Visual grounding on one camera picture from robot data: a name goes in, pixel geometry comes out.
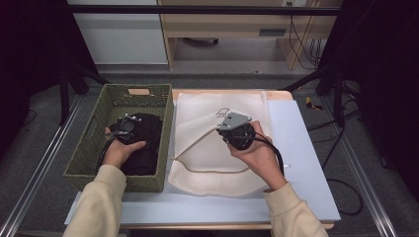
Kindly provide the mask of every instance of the table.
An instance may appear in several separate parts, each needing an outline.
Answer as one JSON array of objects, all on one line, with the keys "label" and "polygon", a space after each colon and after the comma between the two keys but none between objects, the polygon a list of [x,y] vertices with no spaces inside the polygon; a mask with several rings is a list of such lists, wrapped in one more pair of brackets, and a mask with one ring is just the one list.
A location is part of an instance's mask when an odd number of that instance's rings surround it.
[{"label": "table", "polygon": [[[252,93],[231,90],[174,90],[179,93]],[[325,228],[340,220],[336,204],[321,170],[296,102],[289,92],[268,91],[272,138],[281,151],[286,178],[296,193],[305,199]],[[169,158],[173,157],[173,134]],[[125,193],[121,228],[125,229],[271,229],[268,207],[261,192],[241,198],[195,197],[183,193],[167,182],[172,161],[168,159],[165,188],[160,194]],[[79,192],[65,220],[68,224]]]}]

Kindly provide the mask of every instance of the green woven basket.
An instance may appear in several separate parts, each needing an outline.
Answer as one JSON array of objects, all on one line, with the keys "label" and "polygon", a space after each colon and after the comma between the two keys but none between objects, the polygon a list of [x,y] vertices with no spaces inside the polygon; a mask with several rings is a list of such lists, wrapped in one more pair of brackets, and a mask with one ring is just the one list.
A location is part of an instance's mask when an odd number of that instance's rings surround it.
[{"label": "green woven basket", "polygon": [[157,171],[153,176],[127,176],[126,192],[162,192],[173,111],[172,86],[169,84],[105,85],[63,176],[83,190],[95,179],[96,164],[106,142],[105,127],[125,114],[147,113],[159,116],[163,121]]}]

